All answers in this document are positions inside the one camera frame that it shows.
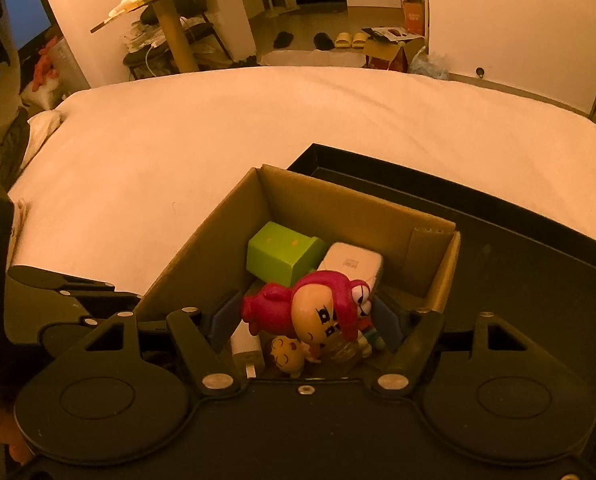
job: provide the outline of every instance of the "clear plastic bag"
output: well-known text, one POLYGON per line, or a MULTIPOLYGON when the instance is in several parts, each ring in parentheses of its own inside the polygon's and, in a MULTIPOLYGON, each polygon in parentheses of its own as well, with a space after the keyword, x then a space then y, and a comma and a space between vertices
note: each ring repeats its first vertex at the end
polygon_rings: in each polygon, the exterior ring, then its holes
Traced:
POLYGON ((434 79, 449 80, 449 73, 447 69, 443 67, 443 60, 438 57, 431 58, 426 53, 427 48, 424 46, 418 50, 415 54, 414 59, 409 64, 409 73, 426 75, 434 79))

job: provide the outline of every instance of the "mattress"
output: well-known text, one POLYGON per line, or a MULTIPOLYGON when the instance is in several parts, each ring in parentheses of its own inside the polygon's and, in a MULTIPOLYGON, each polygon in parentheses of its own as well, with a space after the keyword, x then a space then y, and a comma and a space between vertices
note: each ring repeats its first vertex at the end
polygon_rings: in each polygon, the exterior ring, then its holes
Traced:
POLYGON ((596 239, 596 125, 423 76, 263 67, 82 91, 10 191, 14 264, 143 294, 251 167, 313 142, 478 189, 596 239))

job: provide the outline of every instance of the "slipper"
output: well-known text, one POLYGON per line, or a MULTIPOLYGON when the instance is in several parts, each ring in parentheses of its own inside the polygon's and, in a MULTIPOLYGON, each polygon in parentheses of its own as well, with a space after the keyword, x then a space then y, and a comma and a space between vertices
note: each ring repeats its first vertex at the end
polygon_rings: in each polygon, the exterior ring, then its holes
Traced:
POLYGON ((335 38, 336 48, 351 48, 351 34, 348 32, 341 32, 338 37, 335 38))
POLYGON ((313 44, 318 50, 332 50, 335 45, 329 35, 325 32, 319 32, 313 37, 313 44))
POLYGON ((354 37, 351 45, 353 48, 364 48, 364 44, 369 39, 369 34, 366 32, 358 32, 354 37))
POLYGON ((293 41, 293 34, 283 30, 279 32, 273 41, 273 48, 287 48, 293 41))

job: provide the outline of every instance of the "metal screw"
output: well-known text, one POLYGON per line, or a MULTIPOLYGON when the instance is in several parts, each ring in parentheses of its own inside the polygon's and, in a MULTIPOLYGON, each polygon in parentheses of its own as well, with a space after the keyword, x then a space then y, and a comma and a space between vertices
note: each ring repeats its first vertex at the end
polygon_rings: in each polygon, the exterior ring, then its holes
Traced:
POLYGON ((378 384, 383 390, 404 390, 409 386, 409 379, 400 374, 385 374, 378 378, 378 384))
POLYGON ((228 374, 209 374, 203 378, 203 384, 210 390, 226 390, 233 384, 233 377, 228 374))
POLYGON ((305 384, 303 386, 298 386, 298 393, 300 395, 313 395, 316 393, 316 389, 313 386, 305 384))

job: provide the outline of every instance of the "chair leg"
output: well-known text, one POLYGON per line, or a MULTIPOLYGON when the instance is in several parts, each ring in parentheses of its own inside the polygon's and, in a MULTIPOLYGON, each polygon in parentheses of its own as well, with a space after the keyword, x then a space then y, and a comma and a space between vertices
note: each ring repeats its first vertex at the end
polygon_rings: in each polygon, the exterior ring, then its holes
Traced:
POLYGON ((214 38, 216 38, 216 41, 218 42, 218 44, 220 45, 220 48, 222 48, 222 50, 224 51, 224 53, 227 55, 227 57, 229 58, 230 61, 233 61, 233 57, 231 57, 231 54, 229 53, 229 51, 226 49, 226 47, 224 46, 224 43, 222 43, 222 40, 220 39, 220 36, 218 36, 218 33, 214 30, 212 32, 214 38))

